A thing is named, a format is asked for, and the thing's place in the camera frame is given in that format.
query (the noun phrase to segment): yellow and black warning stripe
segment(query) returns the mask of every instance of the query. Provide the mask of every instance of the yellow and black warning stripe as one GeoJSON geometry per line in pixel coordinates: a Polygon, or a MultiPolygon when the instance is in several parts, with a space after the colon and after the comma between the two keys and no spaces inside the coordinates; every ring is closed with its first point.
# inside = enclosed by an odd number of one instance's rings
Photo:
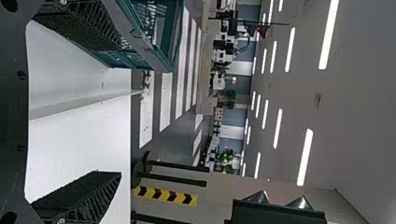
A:
{"type": "Polygon", "coordinates": [[[198,196],[195,194],[180,193],[168,189],[155,189],[142,186],[134,189],[134,196],[165,203],[177,203],[191,207],[196,207],[198,202],[198,196]]]}

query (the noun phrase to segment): black grille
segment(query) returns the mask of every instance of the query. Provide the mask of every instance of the black grille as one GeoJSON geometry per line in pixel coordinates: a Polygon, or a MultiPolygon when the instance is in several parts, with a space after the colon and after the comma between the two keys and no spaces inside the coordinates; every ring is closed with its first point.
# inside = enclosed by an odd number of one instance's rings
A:
{"type": "Polygon", "coordinates": [[[110,206],[120,180],[120,173],[91,172],[33,202],[32,206],[46,220],[65,213],[67,222],[97,224],[110,206]]]}
{"type": "Polygon", "coordinates": [[[99,0],[69,1],[66,6],[49,2],[40,8],[34,20],[86,49],[121,48],[120,33],[99,0]]]}

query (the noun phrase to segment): ceiling light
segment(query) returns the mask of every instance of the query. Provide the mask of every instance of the ceiling light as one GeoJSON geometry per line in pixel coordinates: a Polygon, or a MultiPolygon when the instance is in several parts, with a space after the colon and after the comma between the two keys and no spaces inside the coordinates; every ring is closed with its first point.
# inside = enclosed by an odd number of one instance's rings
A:
{"type": "Polygon", "coordinates": [[[262,95],[259,94],[259,97],[257,98],[256,119],[259,117],[260,103],[261,103],[261,102],[262,102],[262,95]]]}
{"type": "Polygon", "coordinates": [[[247,129],[247,145],[250,143],[250,126],[247,129]]]}
{"type": "Polygon", "coordinates": [[[265,72],[265,61],[267,59],[267,49],[264,49],[264,54],[262,55],[262,74],[265,72]]]}
{"type": "Polygon", "coordinates": [[[283,0],[279,0],[279,12],[282,11],[283,8],[283,0]]]}
{"type": "Polygon", "coordinates": [[[252,75],[254,75],[254,71],[256,71],[256,57],[254,57],[254,60],[253,60],[253,70],[251,71],[252,75]]]}
{"type": "Polygon", "coordinates": [[[244,164],[245,151],[242,151],[241,166],[244,164]]]}
{"type": "Polygon", "coordinates": [[[256,92],[253,92],[253,97],[251,98],[251,110],[254,110],[254,102],[256,101],[256,92]]]}
{"type": "Polygon", "coordinates": [[[268,104],[269,101],[265,101],[265,106],[264,106],[264,115],[262,116],[262,129],[265,130],[265,124],[267,122],[267,113],[268,113],[268,104]]]}
{"type": "Polygon", "coordinates": [[[277,45],[277,41],[274,42],[274,48],[273,48],[273,57],[272,57],[272,61],[271,61],[271,74],[273,74],[274,72],[274,66],[275,66],[275,58],[276,58],[276,45],[277,45]]]}
{"type": "Polygon", "coordinates": [[[277,113],[276,130],[275,130],[275,138],[274,138],[274,148],[277,148],[277,142],[278,142],[278,139],[279,139],[280,125],[282,123],[282,113],[283,113],[283,110],[279,109],[279,111],[277,113]]]}
{"type": "Polygon", "coordinates": [[[291,61],[291,54],[293,53],[295,32],[296,32],[296,28],[295,27],[291,28],[289,49],[288,49],[288,58],[286,59],[286,67],[285,67],[285,72],[287,72],[287,73],[290,70],[290,61],[291,61]]]}
{"type": "Polygon", "coordinates": [[[262,159],[262,154],[259,152],[257,155],[256,161],[256,171],[254,172],[254,178],[257,179],[259,177],[259,169],[260,169],[260,160],[262,159]]]}
{"type": "Polygon", "coordinates": [[[305,182],[306,168],[308,167],[309,153],[311,152],[313,138],[314,138],[314,132],[312,132],[312,130],[310,129],[306,130],[303,156],[301,157],[300,171],[298,173],[298,178],[297,178],[298,186],[303,186],[305,182]]]}
{"type": "Polygon", "coordinates": [[[245,124],[245,134],[247,134],[247,132],[248,132],[248,119],[247,119],[247,122],[245,124]]]}
{"type": "Polygon", "coordinates": [[[242,168],[242,177],[245,177],[245,171],[247,170],[247,164],[244,163],[244,167],[242,168]]]}
{"type": "Polygon", "coordinates": [[[332,34],[334,33],[334,25],[337,19],[337,11],[340,0],[332,0],[330,2],[329,17],[326,24],[326,32],[324,34],[322,52],[320,54],[319,69],[325,70],[329,61],[330,48],[332,46],[332,34]]]}
{"type": "Polygon", "coordinates": [[[271,4],[270,4],[270,13],[268,15],[268,23],[271,23],[272,20],[272,11],[273,11],[273,7],[274,7],[274,0],[271,0],[271,4]]]}

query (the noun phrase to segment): ceiling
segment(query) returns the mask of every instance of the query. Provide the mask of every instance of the ceiling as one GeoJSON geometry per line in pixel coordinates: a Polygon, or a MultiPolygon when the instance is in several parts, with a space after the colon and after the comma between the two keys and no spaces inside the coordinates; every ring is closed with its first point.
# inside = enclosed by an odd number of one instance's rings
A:
{"type": "MultiPolygon", "coordinates": [[[[396,2],[340,0],[326,70],[319,58],[330,0],[274,0],[270,37],[257,45],[252,90],[262,96],[259,117],[249,110],[250,144],[246,174],[254,176],[260,152],[259,178],[297,182],[307,128],[314,132],[305,178],[306,186],[337,188],[370,222],[395,223],[396,215],[396,76],[393,29],[396,2]],[[290,29],[296,27],[290,71],[285,73],[290,29]],[[274,73],[270,74],[273,43],[277,41],[274,73]],[[268,49],[265,73],[262,55],[268,49]],[[319,108],[315,95],[321,95],[319,108]],[[269,100],[262,129],[264,100],[269,100]],[[277,111],[283,109],[277,149],[277,111]]],[[[263,1],[268,17],[270,1],[263,1]]]]}

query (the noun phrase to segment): black frame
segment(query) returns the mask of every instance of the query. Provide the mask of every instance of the black frame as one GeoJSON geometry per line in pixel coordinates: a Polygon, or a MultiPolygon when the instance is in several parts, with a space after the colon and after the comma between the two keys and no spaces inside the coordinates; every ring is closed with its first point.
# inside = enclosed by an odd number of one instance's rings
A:
{"type": "Polygon", "coordinates": [[[29,124],[25,31],[44,2],[0,1],[0,218],[12,214],[17,223],[43,223],[26,201],[24,187],[29,124]]]}

